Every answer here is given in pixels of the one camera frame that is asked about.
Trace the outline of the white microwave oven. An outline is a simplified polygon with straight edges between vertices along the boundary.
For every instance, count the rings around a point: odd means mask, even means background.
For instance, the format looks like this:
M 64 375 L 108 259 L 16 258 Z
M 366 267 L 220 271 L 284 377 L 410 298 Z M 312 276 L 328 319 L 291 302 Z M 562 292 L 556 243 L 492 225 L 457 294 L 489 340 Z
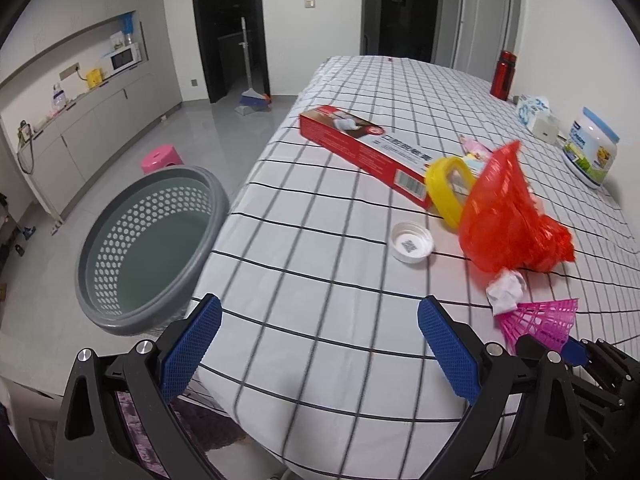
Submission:
M 136 42 L 107 53 L 100 59 L 100 70 L 104 79 L 108 79 L 123 70 L 128 70 L 142 61 L 139 45 Z

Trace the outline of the red toothpaste box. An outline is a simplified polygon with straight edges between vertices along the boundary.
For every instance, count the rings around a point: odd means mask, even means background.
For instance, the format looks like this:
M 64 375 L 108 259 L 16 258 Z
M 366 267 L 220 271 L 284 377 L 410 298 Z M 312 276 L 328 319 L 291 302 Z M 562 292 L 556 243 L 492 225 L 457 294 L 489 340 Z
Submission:
M 416 206 L 431 206 L 425 175 L 433 157 L 425 148 L 332 105 L 305 110 L 298 120 L 305 139 L 364 170 Z

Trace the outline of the yellow box on counter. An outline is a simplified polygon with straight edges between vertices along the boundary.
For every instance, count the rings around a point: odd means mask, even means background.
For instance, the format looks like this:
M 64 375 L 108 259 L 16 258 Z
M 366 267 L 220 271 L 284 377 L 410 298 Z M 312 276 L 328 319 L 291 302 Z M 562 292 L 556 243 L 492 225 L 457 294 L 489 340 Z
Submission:
M 103 82 L 102 70 L 99 68 L 93 68 L 86 73 L 86 83 L 89 89 L 99 87 Z

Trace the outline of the red plastic bag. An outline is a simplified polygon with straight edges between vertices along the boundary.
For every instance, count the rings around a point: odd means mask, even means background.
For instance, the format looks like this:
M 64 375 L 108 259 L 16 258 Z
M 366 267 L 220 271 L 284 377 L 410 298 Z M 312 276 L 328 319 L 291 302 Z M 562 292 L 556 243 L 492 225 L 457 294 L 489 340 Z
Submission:
M 463 206 L 460 247 L 486 273 L 547 273 L 575 260 L 570 231 L 536 207 L 518 161 L 520 148 L 513 141 L 492 153 Z

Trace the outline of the purple fluffy rug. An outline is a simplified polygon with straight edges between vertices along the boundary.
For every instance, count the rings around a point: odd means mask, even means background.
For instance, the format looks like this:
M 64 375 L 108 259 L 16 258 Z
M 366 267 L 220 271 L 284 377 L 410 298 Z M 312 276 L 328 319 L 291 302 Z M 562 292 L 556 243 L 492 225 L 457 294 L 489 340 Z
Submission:
M 143 427 L 131 394 L 119 392 L 117 400 L 122 417 L 126 422 L 130 440 L 136 448 L 138 459 L 141 460 L 143 468 L 153 474 L 168 478 L 168 473 L 160 462 L 160 458 Z M 246 437 L 246 433 L 227 416 L 219 415 L 179 398 L 172 400 L 170 407 L 191 443 L 203 453 L 226 448 Z

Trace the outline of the pink plastic shuttlecock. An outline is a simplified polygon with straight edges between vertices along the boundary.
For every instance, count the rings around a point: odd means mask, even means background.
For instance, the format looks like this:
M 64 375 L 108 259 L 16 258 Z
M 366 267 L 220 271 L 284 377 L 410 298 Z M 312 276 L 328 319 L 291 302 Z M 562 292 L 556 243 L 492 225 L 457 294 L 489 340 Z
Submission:
M 577 298 L 529 302 L 499 314 L 497 321 L 510 352 L 515 352 L 521 337 L 530 335 L 546 348 L 560 353 L 575 324 L 577 310 Z

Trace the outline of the broom with blue dustpan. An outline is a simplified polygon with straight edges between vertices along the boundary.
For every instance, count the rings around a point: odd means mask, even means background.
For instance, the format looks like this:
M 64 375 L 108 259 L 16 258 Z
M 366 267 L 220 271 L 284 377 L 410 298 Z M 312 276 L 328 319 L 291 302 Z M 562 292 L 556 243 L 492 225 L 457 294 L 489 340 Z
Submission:
M 259 93 L 254 89 L 252 68 L 250 67 L 250 45 L 248 44 L 248 33 L 245 18 L 241 18 L 241 26 L 243 40 L 240 42 L 240 46 L 243 49 L 247 89 L 241 93 L 239 105 L 235 107 L 235 111 L 241 116 L 247 116 L 256 112 L 268 110 L 271 101 L 269 96 Z

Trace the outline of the milk powder jar blue lid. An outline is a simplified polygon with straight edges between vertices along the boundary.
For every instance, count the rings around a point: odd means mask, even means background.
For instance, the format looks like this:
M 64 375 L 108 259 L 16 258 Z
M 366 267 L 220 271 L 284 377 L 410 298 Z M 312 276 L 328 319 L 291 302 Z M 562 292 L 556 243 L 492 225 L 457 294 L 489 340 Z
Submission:
M 562 148 L 570 171 L 588 188 L 600 188 L 617 155 L 620 137 L 588 107 L 573 122 Z

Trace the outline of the white paper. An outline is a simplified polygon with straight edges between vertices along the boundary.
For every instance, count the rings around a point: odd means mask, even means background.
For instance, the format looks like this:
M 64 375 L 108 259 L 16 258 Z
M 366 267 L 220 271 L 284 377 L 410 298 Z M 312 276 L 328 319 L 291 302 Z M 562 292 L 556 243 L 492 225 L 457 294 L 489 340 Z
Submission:
M 526 289 L 525 278 L 520 272 L 502 269 L 486 287 L 492 314 L 498 316 L 515 311 Z

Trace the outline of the pink snack wrapper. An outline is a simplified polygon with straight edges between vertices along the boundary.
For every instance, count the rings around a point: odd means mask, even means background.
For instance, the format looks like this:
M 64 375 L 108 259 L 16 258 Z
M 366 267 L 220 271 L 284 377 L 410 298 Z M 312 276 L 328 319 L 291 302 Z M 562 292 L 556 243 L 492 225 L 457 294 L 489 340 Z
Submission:
M 472 175 L 478 177 L 484 170 L 487 162 L 491 159 L 492 151 L 484 144 L 471 139 L 468 136 L 459 136 L 463 150 L 462 160 L 469 167 Z

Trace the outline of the grey perforated laundry basket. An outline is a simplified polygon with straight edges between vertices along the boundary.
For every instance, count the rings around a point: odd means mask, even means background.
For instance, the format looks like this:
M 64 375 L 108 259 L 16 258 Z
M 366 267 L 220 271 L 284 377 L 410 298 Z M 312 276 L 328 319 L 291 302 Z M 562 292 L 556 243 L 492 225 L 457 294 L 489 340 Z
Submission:
M 116 336 L 157 335 L 184 318 L 229 207 L 201 167 L 171 166 L 129 185 L 81 247 L 75 290 L 84 315 Z

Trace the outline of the white black-checked tablecloth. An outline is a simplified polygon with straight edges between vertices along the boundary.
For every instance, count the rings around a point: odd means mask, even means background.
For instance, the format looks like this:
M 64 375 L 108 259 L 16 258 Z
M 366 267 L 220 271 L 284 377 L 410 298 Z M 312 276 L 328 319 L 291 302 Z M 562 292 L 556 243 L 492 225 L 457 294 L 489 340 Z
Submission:
M 476 77 L 408 58 L 334 56 L 296 100 L 235 199 L 196 285 L 221 329 L 198 368 L 209 395 L 305 479 L 415 479 L 462 419 L 416 322 L 434 296 L 480 338 L 501 333 L 489 278 L 440 215 L 304 139 L 298 116 L 333 105 L 428 156 L 462 139 L 521 142 L 529 188 L 572 234 L 576 258 L 525 271 L 526 296 L 578 302 L 572 334 L 639 351 L 639 248 L 608 192 L 533 139 Z

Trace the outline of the red thermos bottle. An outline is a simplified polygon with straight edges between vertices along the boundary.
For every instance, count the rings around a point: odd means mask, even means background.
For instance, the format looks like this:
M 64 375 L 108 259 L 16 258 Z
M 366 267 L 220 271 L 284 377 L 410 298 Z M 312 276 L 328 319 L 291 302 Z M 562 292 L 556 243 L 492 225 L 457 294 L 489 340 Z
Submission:
M 500 52 L 490 88 L 490 94 L 495 98 L 503 101 L 508 99 L 515 74 L 515 63 L 516 56 L 512 52 L 507 50 Z

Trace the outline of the yellow square lid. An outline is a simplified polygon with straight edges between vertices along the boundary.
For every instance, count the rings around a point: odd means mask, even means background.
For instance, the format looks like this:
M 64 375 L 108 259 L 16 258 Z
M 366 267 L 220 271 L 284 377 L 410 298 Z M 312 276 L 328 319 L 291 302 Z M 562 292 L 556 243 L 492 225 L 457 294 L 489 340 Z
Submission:
M 468 196 L 476 182 L 471 169 L 460 157 L 442 157 L 428 166 L 424 181 L 428 196 L 442 220 L 450 229 L 457 231 L 463 210 L 459 196 Z

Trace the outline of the white round bottle cap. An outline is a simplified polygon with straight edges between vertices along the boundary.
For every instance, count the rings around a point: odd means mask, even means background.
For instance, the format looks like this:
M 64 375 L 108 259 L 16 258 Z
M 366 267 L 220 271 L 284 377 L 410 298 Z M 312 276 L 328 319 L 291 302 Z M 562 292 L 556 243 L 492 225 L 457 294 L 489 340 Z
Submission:
M 390 252 L 398 261 L 418 264 L 434 250 L 431 232 L 413 222 L 398 222 L 390 230 Z

